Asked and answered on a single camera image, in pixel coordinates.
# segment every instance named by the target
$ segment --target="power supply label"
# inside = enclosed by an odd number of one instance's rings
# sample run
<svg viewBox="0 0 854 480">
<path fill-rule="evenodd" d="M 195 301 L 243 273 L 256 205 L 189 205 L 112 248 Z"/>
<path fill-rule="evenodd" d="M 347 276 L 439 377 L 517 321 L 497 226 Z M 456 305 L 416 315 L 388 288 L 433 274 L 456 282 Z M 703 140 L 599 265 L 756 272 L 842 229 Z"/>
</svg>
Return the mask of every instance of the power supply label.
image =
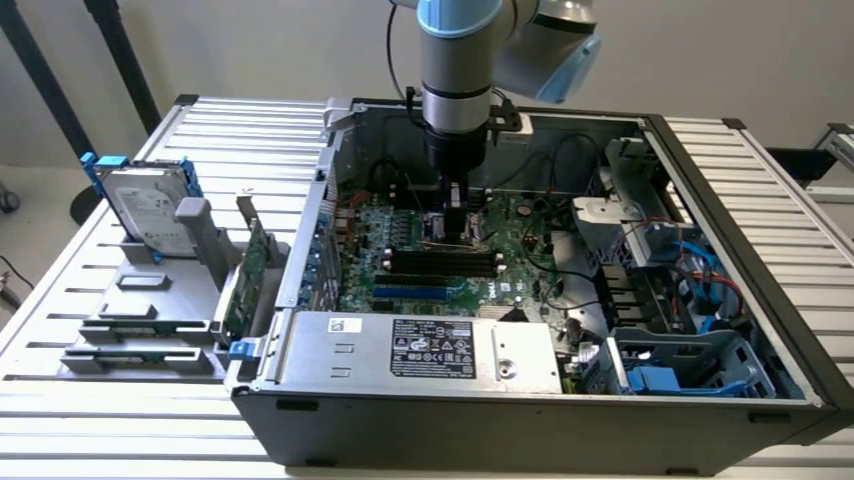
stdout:
<svg viewBox="0 0 854 480">
<path fill-rule="evenodd" d="M 471 322 L 395 319 L 391 373 L 396 377 L 476 378 Z"/>
</svg>

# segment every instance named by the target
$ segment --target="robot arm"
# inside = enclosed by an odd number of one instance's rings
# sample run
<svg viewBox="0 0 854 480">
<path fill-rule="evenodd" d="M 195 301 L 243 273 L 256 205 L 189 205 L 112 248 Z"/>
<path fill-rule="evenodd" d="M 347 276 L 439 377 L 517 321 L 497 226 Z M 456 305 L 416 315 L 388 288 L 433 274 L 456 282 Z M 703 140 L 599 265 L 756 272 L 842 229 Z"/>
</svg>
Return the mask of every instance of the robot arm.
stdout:
<svg viewBox="0 0 854 480">
<path fill-rule="evenodd" d="M 560 103 L 595 60 L 592 0 L 396 0 L 421 28 L 427 157 L 439 171 L 445 235 L 465 224 L 468 172 L 485 156 L 491 91 L 497 85 Z"/>
</svg>

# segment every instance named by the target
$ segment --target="black pole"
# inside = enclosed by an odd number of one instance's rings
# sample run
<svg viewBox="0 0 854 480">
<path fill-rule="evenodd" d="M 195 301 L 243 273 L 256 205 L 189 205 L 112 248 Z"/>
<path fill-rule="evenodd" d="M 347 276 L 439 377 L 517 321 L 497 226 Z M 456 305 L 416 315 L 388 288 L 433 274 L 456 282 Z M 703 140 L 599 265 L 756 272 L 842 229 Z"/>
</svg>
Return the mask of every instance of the black pole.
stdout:
<svg viewBox="0 0 854 480">
<path fill-rule="evenodd" d="M 41 55 L 38 44 L 32 37 L 26 23 L 24 23 L 24 17 L 17 10 L 14 0 L 0 0 L 0 27 L 2 27 L 2 33 L 9 39 L 17 58 L 38 89 L 44 103 L 50 109 L 53 119 L 62 130 L 62 135 L 65 135 L 77 158 L 85 152 L 94 153 L 94 147 L 92 147 L 92 142 L 85 135 L 74 110 L 50 71 L 50 66 Z"/>
<path fill-rule="evenodd" d="M 139 119 L 143 122 L 145 131 L 151 135 L 160 124 L 160 112 L 155 99 L 151 96 L 145 75 L 139 66 L 131 39 L 121 25 L 121 14 L 119 13 L 119 3 L 116 0 L 84 0 L 85 8 L 92 14 L 94 23 L 101 30 L 104 42 L 116 62 L 124 86 L 128 89 Z"/>
</svg>

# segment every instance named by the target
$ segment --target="white wall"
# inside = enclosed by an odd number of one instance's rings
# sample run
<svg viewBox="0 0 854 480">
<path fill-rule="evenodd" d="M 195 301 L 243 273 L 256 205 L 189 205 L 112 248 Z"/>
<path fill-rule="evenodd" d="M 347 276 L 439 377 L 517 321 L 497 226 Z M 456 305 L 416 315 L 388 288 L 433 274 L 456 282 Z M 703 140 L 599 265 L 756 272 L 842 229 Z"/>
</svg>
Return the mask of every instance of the white wall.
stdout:
<svg viewBox="0 0 854 480">
<path fill-rule="evenodd" d="M 101 153 L 144 132 L 81 1 L 18 0 Z M 391 97 L 384 0 L 121 0 L 157 105 L 179 93 Z M 567 107 L 739 117 L 767 145 L 803 146 L 854 117 L 850 0 L 596 0 L 604 46 Z M 395 29 L 399 77 L 415 84 L 412 12 Z M 0 162 L 72 166 L 73 153 L 0 37 Z"/>
</svg>

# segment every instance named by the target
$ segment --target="motherboard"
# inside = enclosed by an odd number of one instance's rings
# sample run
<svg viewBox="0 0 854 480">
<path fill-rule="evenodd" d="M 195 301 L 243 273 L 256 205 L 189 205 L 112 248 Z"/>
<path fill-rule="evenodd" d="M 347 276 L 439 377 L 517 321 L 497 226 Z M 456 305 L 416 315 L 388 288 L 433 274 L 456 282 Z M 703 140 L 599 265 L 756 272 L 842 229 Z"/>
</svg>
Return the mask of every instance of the motherboard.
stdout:
<svg viewBox="0 0 854 480">
<path fill-rule="evenodd" d="M 471 207 L 465 241 L 449 244 L 440 213 L 396 208 L 367 192 L 343 197 L 341 311 L 497 319 L 520 310 L 534 321 L 548 317 L 542 298 L 558 276 L 528 261 L 555 267 L 547 201 L 484 194 Z"/>
</svg>

